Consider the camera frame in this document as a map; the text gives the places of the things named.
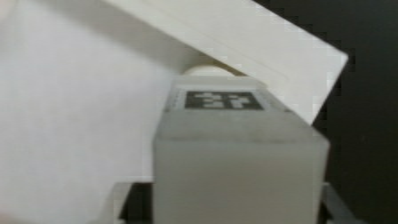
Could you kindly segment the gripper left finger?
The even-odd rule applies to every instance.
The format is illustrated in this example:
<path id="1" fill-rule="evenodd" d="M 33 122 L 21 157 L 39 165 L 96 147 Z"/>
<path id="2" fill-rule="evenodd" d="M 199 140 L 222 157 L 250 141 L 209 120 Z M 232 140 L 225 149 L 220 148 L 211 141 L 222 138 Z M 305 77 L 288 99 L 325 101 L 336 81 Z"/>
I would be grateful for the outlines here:
<path id="1" fill-rule="evenodd" d="M 131 182 L 117 182 L 112 186 L 105 200 L 99 224 L 121 224 L 121 211 L 131 189 Z"/>

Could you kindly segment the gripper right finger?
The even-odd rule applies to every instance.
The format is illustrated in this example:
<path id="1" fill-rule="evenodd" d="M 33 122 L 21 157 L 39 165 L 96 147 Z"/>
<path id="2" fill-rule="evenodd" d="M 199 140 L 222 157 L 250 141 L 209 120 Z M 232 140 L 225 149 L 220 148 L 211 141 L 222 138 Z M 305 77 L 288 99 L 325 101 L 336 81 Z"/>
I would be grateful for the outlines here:
<path id="1" fill-rule="evenodd" d="M 321 203 L 328 215 L 325 224 L 364 224 L 364 221 L 355 217 L 330 186 L 323 187 Z"/>

